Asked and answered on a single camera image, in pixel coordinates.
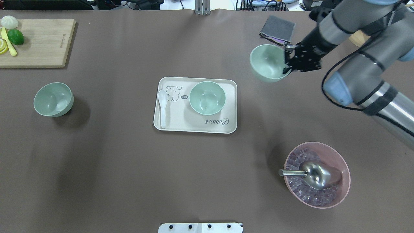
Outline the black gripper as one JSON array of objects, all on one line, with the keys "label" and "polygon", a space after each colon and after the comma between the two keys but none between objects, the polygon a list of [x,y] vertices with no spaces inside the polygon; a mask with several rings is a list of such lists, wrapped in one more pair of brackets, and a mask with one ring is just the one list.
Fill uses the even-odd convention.
[{"label": "black gripper", "polygon": [[337,45],[323,38],[319,31],[311,31],[295,46],[289,42],[284,44],[287,67],[283,69],[283,75],[293,71],[309,72],[321,69],[321,59],[336,47]]}]

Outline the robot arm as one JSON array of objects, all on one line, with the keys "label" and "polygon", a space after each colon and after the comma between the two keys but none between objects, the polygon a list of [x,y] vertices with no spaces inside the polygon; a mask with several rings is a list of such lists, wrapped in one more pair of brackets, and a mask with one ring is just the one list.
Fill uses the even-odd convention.
[{"label": "robot arm", "polygon": [[333,104],[351,103],[413,148],[413,101],[381,78],[396,61],[413,60],[413,12],[402,0],[343,0],[319,12],[317,26],[298,44],[284,46],[283,73],[321,68],[321,59],[352,34],[369,39],[342,60],[321,88]]}]

